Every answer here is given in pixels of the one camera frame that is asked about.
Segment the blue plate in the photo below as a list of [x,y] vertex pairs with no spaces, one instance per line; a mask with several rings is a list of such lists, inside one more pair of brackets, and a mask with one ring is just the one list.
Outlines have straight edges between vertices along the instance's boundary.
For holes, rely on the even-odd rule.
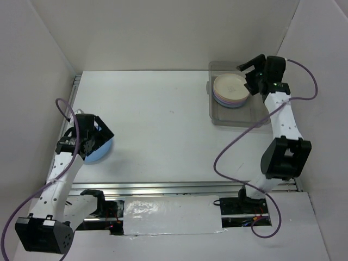
[[93,164],[99,160],[101,160],[107,153],[110,151],[113,144],[113,140],[110,139],[96,151],[92,152],[89,156],[86,156],[84,160],[84,164]]

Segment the cream plate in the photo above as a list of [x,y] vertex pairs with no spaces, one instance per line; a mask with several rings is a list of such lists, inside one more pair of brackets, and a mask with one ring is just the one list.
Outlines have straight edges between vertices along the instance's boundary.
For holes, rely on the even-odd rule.
[[245,78],[233,73],[222,74],[214,80],[213,88],[215,93],[229,99],[240,99],[250,95],[245,88]]

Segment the purple plate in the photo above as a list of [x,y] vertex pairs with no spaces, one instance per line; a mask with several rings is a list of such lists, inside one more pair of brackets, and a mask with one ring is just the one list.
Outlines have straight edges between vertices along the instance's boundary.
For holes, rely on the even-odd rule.
[[221,106],[224,106],[226,108],[239,108],[239,107],[242,107],[246,104],[247,100],[245,101],[242,101],[242,102],[237,102],[237,103],[228,103],[228,102],[224,102],[224,101],[221,101],[217,98],[215,98],[215,101],[221,105]]
[[240,103],[233,103],[233,104],[223,103],[221,101],[216,101],[216,102],[225,108],[233,108],[233,109],[240,108],[240,107],[244,106],[244,104],[246,103],[246,101],[240,102]]

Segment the yellow plate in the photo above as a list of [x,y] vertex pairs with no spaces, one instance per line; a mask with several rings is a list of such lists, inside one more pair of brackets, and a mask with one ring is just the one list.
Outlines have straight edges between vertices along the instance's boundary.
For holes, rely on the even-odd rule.
[[228,102],[228,103],[242,102],[242,101],[245,101],[245,100],[247,100],[247,99],[249,98],[249,95],[247,95],[246,97],[243,97],[243,98],[234,100],[234,99],[229,99],[229,98],[222,97],[221,95],[219,95],[219,94],[217,94],[217,93],[215,93],[215,92],[214,92],[213,94],[214,94],[214,96],[215,96],[217,99],[219,99],[219,100],[221,100],[221,101],[224,101],[224,102]]

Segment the pink plate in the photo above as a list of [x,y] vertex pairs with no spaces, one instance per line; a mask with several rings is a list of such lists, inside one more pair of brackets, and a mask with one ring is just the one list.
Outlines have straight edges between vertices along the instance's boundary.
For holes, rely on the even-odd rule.
[[242,100],[242,101],[239,101],[239,102],[230,102],[230,101],[224,101],[216,96],[214,96],[214,99],[219,103],[219,104],[222,104],[222,105],[225,105],[227,107],[239,107],[239,106],[242,106],[243,104],[245,104],[247,102],[247,100]]

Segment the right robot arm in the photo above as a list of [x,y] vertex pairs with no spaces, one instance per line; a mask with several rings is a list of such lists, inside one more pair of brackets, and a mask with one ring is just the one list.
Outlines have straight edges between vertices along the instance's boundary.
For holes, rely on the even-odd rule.
[[261,95],[271,115],[273,140],[261,157],[261,173],[239,190],[237,207],[243,213],[261,206],[265,195],[282,181],[298,177],[312,149],[297,128],[290,87],[282,81],[286,59],[260,54],[237,69],[245,71],[250,67],[254,69],[245,75],[245,86],[251,95]]

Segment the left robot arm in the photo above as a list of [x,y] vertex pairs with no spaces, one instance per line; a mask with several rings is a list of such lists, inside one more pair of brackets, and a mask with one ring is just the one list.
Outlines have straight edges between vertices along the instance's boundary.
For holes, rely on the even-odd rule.
[[89,215],[103,216],[107,203],[101,190],[85,189],[69,201],[73,181],[85,158],[114,137],[99,116],[77,114],[55,149],[48,187],[28,216],[18,217],[15,231],[28,252],[67,254],[78,226]]

